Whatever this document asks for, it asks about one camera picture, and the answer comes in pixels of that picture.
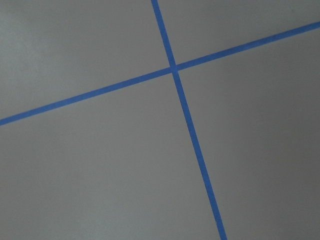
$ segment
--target blue stripe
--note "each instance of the blue stripe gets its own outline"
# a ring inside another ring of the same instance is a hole
[[[18,121],[21,119],[25,119],[25,118],[28,118],[28,117],[31,117],[31,116],[34,116],[37,114],[41,114],[41,113],[44,113],[47,111],[51,111],[51,110],[54,110],[57,108],[61,108],[66,105],[70,105],[70,104],[74,104],[76,102],[90,99],[90,98],[93,98],[93,97],[96,97],[96,96],[99,96],[102,94],[106,94],[106,93],[109,93],[109,92],[112,92],[112,91],[115,91],[118,89],[123,89],[125,87],[131,86],[134,84],[138,84],[138,83],[142,83],[147,80],[151,80],[151,79],[154,79],[154,78],[157,78],[157,77],[160,77],[163,75],[167,75],[170,73],[171,73],[171,70],[168,67],[168,68],[154,71],[154,72],[151,72],[151,73],[148,73],[148,74],[145,74],[142,76],[138,76],[138,77],[126,80],[126,81],[118,82],[113,85],[109,85],[109,86],[102,87],[102,88],[99,88],[99,89],[96,89],[93,91],[89,91],[89,92],[86,92],[86,93],[83,93],[83,94],[80,94],[77,96],[73,96],[73,97],[70,97],[70,98],[67,98],[67,99],[64,99],[61,101],[57,101],[57,102],[54,102],[54,103],[51,103],[51,104],[48,104],[45,106],[41,106],[41,107],[29,110],[29,111],[25,111],[25,112],[22,112],[22,113],[13,115],[13,116],[9,116],[9,117],[0,119],[0,126],[15,122],[15,121]]]
[[[216,226],[217,226],[217,229],[218,229],[218,232],[219,232],[221,240],[227,240],[227,235],[226,235],[226,232],[225,232],[225,228],[224,228],[224,225],[223,225],[223,222],[222,222],[222,219],[221,219],[221,215],[220,215],[220,212],[219,212],[219,208],[218,208],[218,204],[217,204],[216,197],[215,197],[215,194],[214,194],[214,190],[212,188],[211,181],[210,181],[210,178],[209,178],[209,174],[208,174],[208,171],[207,171],[207,167],[206,167],[206,164],[205,164],[205,160],[204,160],[201,148],[200,148],[200,144],[199,144],[199,141],[198,141],[196,129],[195,129],[194,123],[192,121],[192,117],[191,117],[191,113],[190,113],[190,110],[189,110],[189,107],[188,107],[186,95],[185,95],[185,92],[184,92],[184,89],[183,89],[183,86],[182,86],[182,83],[181,83],[181,80],[180,80],[180,76],[179,76],[179,73],[178,73],[178,69],[177,69],[177,66],[176,66],[175,58],[174,58],[174,55],[173,55],[173,52],[172,52],[172,49],[171,49],[171,45],[170,45],[170,42],[169,42],[169,38],[168,38],[167,31],[166,31],[165,23],[163,21],[162,15],[161,15],[159,4],[158,4],[157,0],[151,0],[151,3],[152,3],[154,14],[155,14],[158,26],[159,26],[159,30],[160,30],[160,33],[161,33],[163,45],[164,45],[164,48],[165,48],[165,52],[167,54],[167,58],[168,58],[168,61],[169,61],[169,64],[170,64],[170,68],[171,68],[171,71],[172,71],[174,84],[175,84],[175,87],[176,87],[176,90],[177,90],[177,93],[178,93],[178,96],[179,96],[179,100],[180,100],[181,107],[182,107],[182,110],[183,110],[184,118],[185,118],[185,121],[186,121],[187,128],[189,130],[189,134],[190,134],[190,137],[191,137],[191,141],[192,141],[193,149],[194,149],[194,152],[195,152],[195,156],[196,156],[196,159],[197,159],[199,167],[200,167],[202,179],[203,179],[204,186],[205,186],[208,198],[209,198],[209,202],[210,202],[211,209],[212,209],[212,212],[213,212],[213,215],[214,215]]]
[[[219,51],[216,53],[212,53],[212,54],[209,54],[206,56],[202,56],[202,57],[190,60],[190,61],[180,63],[177,65],[177,69],[178,70],[187,69],[187,68],[190,68],[190,67],[193,67],[196,65],[210,62],[212,60],[220,59],[220,58],[232,55],[232,54],[243,52],[245,50],[253,49],[253,48],[265,45],[265,44],[269,44],[269,43],[272,43],[272,42],[275,42],[275,41],[278,41],[281,39],[289,38],[294,35],[303,34],[305,32],[319,29],[319,28],[320,28],[320,21],[314,22],[314,23],[311,23],[308,25],[304,25],[304,26],[295,28],[295,29],[291,29],[289,31],[281,32],[281,33],[278,33],[278,34],[275,34],[272,36],[261,38],[259,40],[248,42],[246,44],[235,46],[235,47],[223,50],[223,51]]]

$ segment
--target diagonal blue line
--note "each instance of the diagonal blue line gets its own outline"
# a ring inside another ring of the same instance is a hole
[[[28,117],[31,117],[31,116],[34,116],[37,114],[41,114],[41,113],[44,113],[47,111],[51,111],[51,110],[54,110],[57,108],[61,108],[66,105],[70,105],[70,104],[74,104],[76,102],[90,99],[90,98],[93,98],[93,97],[96,97],[96,96],[99,96],[99,95],[102,95],[105,93],[109,93],[109,92],[112,92],[112,91],[115,91],[118,89],[123,89],[125,87],[131,86],[134,84],[138,84],[138,83],[142,83],[147,80],[151,80],[151,79],[163,76],[163,75],[167,75],[169,73],[171,73],[170,68],[169,67],[164,68],[164,69],[154,71],[154,72],[142,75],[142,76],[138,76],[138,77],[126,80],[126,81],[118,82],[113,85],[105,86],[105,87],[102,87],[102,88],[99,88],[99,89],[96,89],[93,91],[89,91],[89,92],[86,92],[86,93],[83,93],[83,94],[80,94],[77,96],[73,96],[73,97],[70,97],[70,98],[67,98],[67,99],[64,99],[61,101],[57,101],[57,102],[54,102],[54,103],[51,103],[51,104],[48,104],[45,106],[41,106],[41,107],[29,110],[29,111],[25,111],[25,112],[22,112],[22,113],[13,115],[13,116],[9,116],[9,117],[0,119],[0,126],[15,122],[15,121],[18,121],[21,119],[25,119],[25,118],[28,118]]]
[[[285,39],[285,38],[289,38],[292,37],[294,35],[298,35],[298,34],[303,34],[305,32],[311,31],[311,30],[315,30],[315,29],[319,29],[320,28],[320,21],[318,22],[314,22],[308,25],[304,25],[298,28],[294,28],[288,31],[284,31],[272,36],[268,36],[268,37],[264,37],[255,41],[251,41],[239,46],[235,46],[235,47],[231,47],[229,49],[223,50],[223,51],[219,51],[216,53],[212,53],[206,56],[202,56],[190,61],[186,61],[183,63],[180,63],[177,65],[177,69],[178,70],[183,70],[183,69],[187,69],[196,65],[200,65],[200,64],[204,64],[206,62],[212,61],[212,60],[216,60],[216,59],[220,59],[232,54],[236,54],[239,52],[243,52],[249,49],[253,49],[265,44],[269,44],[281,39]]]
[[[169,65],[171,68],[172,76],[174,79],[174,84],[175,84],[175,87],[176,87],[176,90],[177,90],[177,93],[179,96],[179,100],[180,100],[181,107],[183,110],[184,118],[186,121],[187,128],[189,130],[193,149],[194,149],[195,156],[196,156],[196,159],[199,164],[202,179],[203,179],[204,186],[205,186],[205,189],[206,189],[206,192],[207,192],[207,195],[209,198],[209,202],[210,202],[210,205],[212,208],[212,212],[214,215],[216,226],[217,226],[221,240],[227,240],[226,231],[225,231],[222,219],[221,219],[221,215],[219,212],[219,208],[218,208],[218,204],[217,204],[216,197],[214,194],[214,190],[212,188],[209,174],[207,171],[206,163],[205,163],[205,160],[204,160],[201,148],[200,148],[196,129],[195,129],[194,123],[192,121],[192,117],[191,117],[191,113],[190,113],[190,110],[188,107],[186,95],[185,95],[185,92],[184,92],[184,89],[183,89],[183,86],[182,86],[182,83],[180,80],[180,76],[179,76],[178,69],[177,69],[176,62],[175,62],[175,58],[174,58],[174,55],[173,55],[173,52],[171,49],[171,45],[170,45],[170,41],[169,41],[168,34],[166,31],[165,23],[162,18],[162,15],[161,15],[159,4],[158,4],[157,0],[151,0],[151,3],[153,6],[156,21],[157,21],[157,24],[158,24],[158,27],[159,27],[159,30],[161,33],[163,45],[165,48],[165,52],[166,52],[166,55],[167,55],[167,58],[169,61]]]

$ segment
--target gray surface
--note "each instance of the gray surface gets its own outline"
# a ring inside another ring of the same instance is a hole
[[[319,21],[319,0],[159,0],[177,63]]]
[[[173,80],[0,128],[0,239],[219,239]]]
[[[168,67],[148,0],[0,0],[0,118]]]
[[[230,240],[320,237],[320,30],[180,72]]]

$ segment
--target gray floor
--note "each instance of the gray floor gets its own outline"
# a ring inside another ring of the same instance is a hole
[[[320,1],[159,0],[177,63]],[[320,29],[179,71],[230,240],[320,238]],[[0,0],[0,120],[169,66],[148,0]],[[168,74],[0,126],[0,240],[219,240]]]

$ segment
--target blue tape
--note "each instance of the blue tape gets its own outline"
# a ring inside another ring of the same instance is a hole
[[[57,108],[61,108],[66,105],[70,105],[70,104],[74,104],[74,103],[77,103],[77,102],[80,102],[80,101],[83,101],[86,99],[90,99],[90,98],[93,98],[93,97],[96,97],[96,96],[99,96],[102,94],[106,94],[106,93],[109,93],[109,92],[112,92],[112,91],[115,91],[118,89],[123,89],[125,87],[131,86],[134,84],[138,84],[138,83],[142,83],[147,80],[151,80],[151,79],[154,79],[154,78],[157,78],[157,77],[160,77],[163,75],[167,75],[170,73],[171,73],[171,70],[168,67],[168,68],[154,71],[154,72],[142,75],[142,76],[131,78],[126,81],[118,82],[113,85],[109,85],[109,86],[102,87],[102,88],[99,88],[99,89],[96,89],[93,91],[89,91],[89,92],[86,92],[86,93],[83,93],[83,94],[80,94],[77,96],[73,96],[73,97],[70,97],[70,98],[67,98],[67,99],[64,99],[61,101],[57,101],[57,102],[54,102],[54,103],[51,103],[51,104],[48,104],[45,106],[41,106],[41,107],[29,110],[29,111],[25,111],[25,112],[22,112],[22,113],[13,115],[13,116],[9,116],[9,117],[0,119],[0,126],[15,122],[15,121],[18,121],[21,119],[25,119],[25,118],[28,118],[28,117],[31,117],[31,116],[34,116],[37,114],[41,114],[41,113],[44,113],[47,111],[51,111],[51,110],[54,110]]]
[[[190,60],[190,61],[186,61],[186,62],[180,63],[180,64],[177,65],[177,69],[178,70],[187,69],[187,68],[190,68],[190,67],[193,67],[193,66],[196,66],[196,65],[204,64],[206,62],[210,62],[212,60],[220,59],[220,58],[232,55],[232,54],[243,52],[245,50],[249,50],[249,49],[253,49],[253,48],[265,45],[265,44],[269,44],[269,43],[272,43],[272,42],[275,42],[275,41],[278,41],[278,40],[281,40],[281,39],[289,38],[289,37],[292,37],[294,35],[303,34],[305,32],[308,32],[308,31],[311,31],[311,30],[315,30],[315,29],[318,29],[318,28],[320,28],[320,21],[314,22],[314,23],[311,23],[311,24],[308,24],[308,25],[304,25],[304,26],[301,26],[301,27],[298,27],[298,28],[295,28],[295,29],[291,29],[289,31],[284,31],[284,32],[281,32],[281,33],[278,33],[278,34],[275,34],[275,35],[272,35],[272,36],[261,38],[261,39],[255,40],[255,41],[251,41],[251,42],[248,42],[246,44],[242,44],[242,45],[239,45],[239,46],[231,47],[229,49],[226,49],[226,50],[223,50],[223,51],[219,51],[219,52],[216,52],[216,53],[212,53],[212,54],[209,54],[209,55],[206,55],[206,56],[202,56],[202,57]]]
[[[218,228],[218,232],[219,232],[221,240],[227,240],[227,235],[226,235],[226,232],[225,232],[225,228],[224,228],[224,225],[223,225],[223,222],[222,222],[222,219],[221,219],[221,215],[220,215],[220,212],[219,212],[219,208],[218,208],[218,204],[217,204],[216,197],[215,197],[215,194],[214,194],[214,190],[212,188],[211,181],[210,181],[210,178],[209,178],[209,174],[208,174],[208,171],[207,171],[207,167],[206,167],[206,164],[205,164],[205,160],[204,160],[204,157],[202,155],[202,151],[201,151],[201,148],[200,148],[200,144],[199,144],[199,140],[198,140],[198,137],[197,137],[196,129],[195,129],[194,123],[192,121],[192,117],[191,117],[191,113],[190,113],[190,110],[189,110],[189,107],[188,107],[186,95],[185,95],[185,92],[184,92],[184,89],[183,89],[183,86],[182,86],[182,83],[181,83],[181,80],[180,80],[180,76],[179,76],[178,69],[177,69],[177,66],[176,66],[174,54],[173,54],[172,49],[171,49],[170,41],[169,41],[169,38],[168,38],[168,34],[167,34],[167,31],[166,31],[164,20],[163,20],[162,15],[161,15],[159,4],[158,4],[157,0],[151,0],[151,3],[152,3],[152,6],[153,6],[153,10],[154,10],[154,14],[155,14],[155,17],[156,17],[156,21],[157,21],[157,24],[158,24],[158,27],[159,27],[159,30],[160,30],[160,34],[161,34],[161,37],[162,37],[162,41],[163,41],[163,45],[164,45],[164,48],[165,48],[165,52],[166,52],[166,55],[167,55],[167,58],[168,58],[168,61],[169,61],[169,65],[170,65],[170,68],[171,68],[171,71],[172,71],[174,84],[175,84],[175,87],[176,87],[176,90],[177,90],[177,93],[178,93],[178,96],[179,96],[179,100],[180,100],[181,107],[182,107],[182,110],[183,110],[183,114],[184,114],[184,118],[185,118],[185,121],[186,121],[186,125],[187,125],[187,128],[189,130],[189,134],[190,134],[190,137],[191,137],[191,141],[192,141],[193,149],[194,149],[194,152],[195,152],[195,156],[196,156],[196,159],[197,159],[199,167],[200,167],[200,171],[201,171],[202,179],[203,179],[203,182],[204,182],[204,186],[205,186],[205,189],[206,189],[206,192],[207,192],[207,195],[208,195],[208,198],[209,198],[209,202],[210,202],[210,205],[211,205],[211,209],[212,209],[212,212],[213,212],[213,215],[214,215],[216,226]]]

